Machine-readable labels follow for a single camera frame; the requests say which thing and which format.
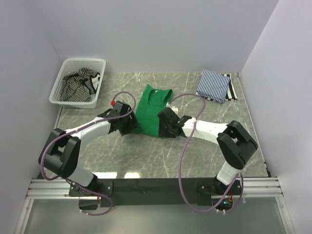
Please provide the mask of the green tank top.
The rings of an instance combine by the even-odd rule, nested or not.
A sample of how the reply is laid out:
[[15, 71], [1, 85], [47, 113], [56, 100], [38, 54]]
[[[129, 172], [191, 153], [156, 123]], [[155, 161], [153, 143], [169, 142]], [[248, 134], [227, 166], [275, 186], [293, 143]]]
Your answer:
[[172, 96], [172, 89], [162, 90], [147, 84], [135, 113], [140, 128], [134, 129], [132, 133], [158, 137], [158, 114], [166, 108]]

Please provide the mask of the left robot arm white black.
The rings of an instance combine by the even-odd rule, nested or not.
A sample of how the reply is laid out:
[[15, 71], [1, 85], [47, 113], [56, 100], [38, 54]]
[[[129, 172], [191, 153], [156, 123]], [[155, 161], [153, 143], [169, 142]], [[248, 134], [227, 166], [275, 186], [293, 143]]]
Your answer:
[[55, 128], [39, 156], [41, 172], [48, 169], [58, 177], [79, 184], [80, 190], [87, 196], [99, 193], [102, 186], [98, 177], [78, 166], [80, 150], [92, 140], [114, 131], [123, 136], [139, 128], [133, 109], [123, 101], [115, 102], [112, 108], [75, 129]]

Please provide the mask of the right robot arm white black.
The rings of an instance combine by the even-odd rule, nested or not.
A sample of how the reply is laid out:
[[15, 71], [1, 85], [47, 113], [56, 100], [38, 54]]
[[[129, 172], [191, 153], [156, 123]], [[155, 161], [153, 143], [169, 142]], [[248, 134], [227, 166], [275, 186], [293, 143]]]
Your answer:
[[240, 122], [233, 120], [230, 123], [212, 123], [198, 120], [195, 117], [181, 118], [170, 108], [166, 107], [159, 114], [158, 135], [164, 138], [186, 137], [179, 159], [177, 188], [182, 187], [182, 161], [191, 139], [198, 138], [212, 142], [219, 146], [225, 159], [220, 171], [212, 179], [211, 188], [217, 194], [224, 195], [231, 189], [234, 181], [246, 166], [247, 162], [258, 149], [258, 144]]

